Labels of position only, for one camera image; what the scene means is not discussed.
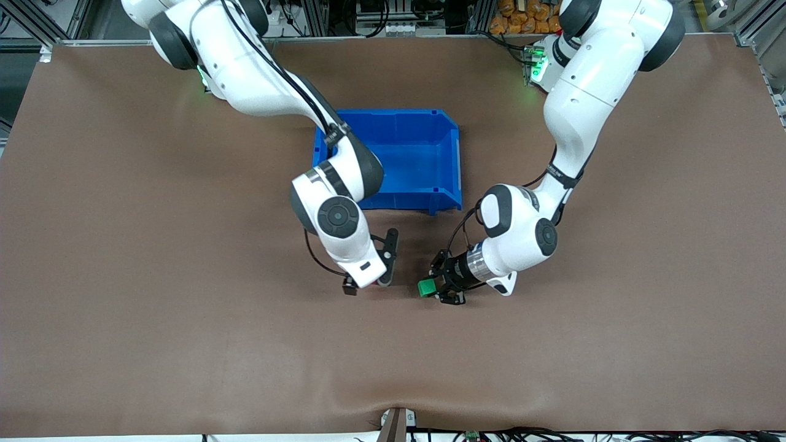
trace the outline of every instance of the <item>brown table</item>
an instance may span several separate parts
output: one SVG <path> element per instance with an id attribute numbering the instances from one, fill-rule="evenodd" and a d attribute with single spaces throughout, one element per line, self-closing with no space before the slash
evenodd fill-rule
<path id="1" fill-rule="evenodd" d="M 276 53 L 337 108 L 445 109 L 467 206 L 548 162 L 544 96 L 488 41 Z M 39 64 L 0 161 L 0 435 L 355 431 L 391 406 L 442 428 L 786 427 L 786 135 L 730 35 L 636 78 L 557 253 L 508 298 L 417 297 L 457 212 L 369 212 L 401 230 L 397 279 L 341 294 L 288 206 L 312 138 L 150 47 Z"/>

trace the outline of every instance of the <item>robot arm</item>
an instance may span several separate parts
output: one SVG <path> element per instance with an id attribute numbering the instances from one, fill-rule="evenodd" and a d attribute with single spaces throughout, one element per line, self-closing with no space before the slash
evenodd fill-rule
<path id="1" fill-rule="evenodd" d="M 563 14 L 588 11 L 587 22 L 581 25 L 586 30 L 579 35 L 582 44 L 571 59 L 563 57 L 543 67 L 561 70 L 558 76 L 539 79 L 551 82 L 544 117 L 556 140 L 545 178 L 534 190 L 508 184 L 489 189 L 476 207 L 487 238 L 459 256 L 451 256 L 446 249 L 440 251 L 432 261 L 430 278 L 421 281 L 421 296 L 463 304 L 464 292 L 483 283 L 508 296 L 517 272 L 548 259 L 556 249 L 555 225 L 582 177 L 606 119 L 642 70 L 645 58 L 657 51 L 657 65 L 662 64 L 685 33 L 682 18 L 666 0 L 604 0 L 595 13 L 592 3 L 564 0 Z M 646 13 L 649 15 L 637 18 Z M 652 30 L 658 26 L 659 31 Z"/>
<path id="2" fill-rule="evenodd" d="M 147 25 L 164 60 L 180 69 L 198 67 L 214 95 L 236 110 L 253 116 L 304 115 L 327 134 L 336 154 L 292 180 L 292 209 L 347 272 L 345 289 L 389 283 L 392 259 L 384 257 L 395 256 L 395 246 L 385 250 L 389 254 L 374 248 L 356 204 L 379 190 L 382 166 L 316 88 L 267 52 L 258 38 L 267 27 L 262 3 L 185 0 Z"/>

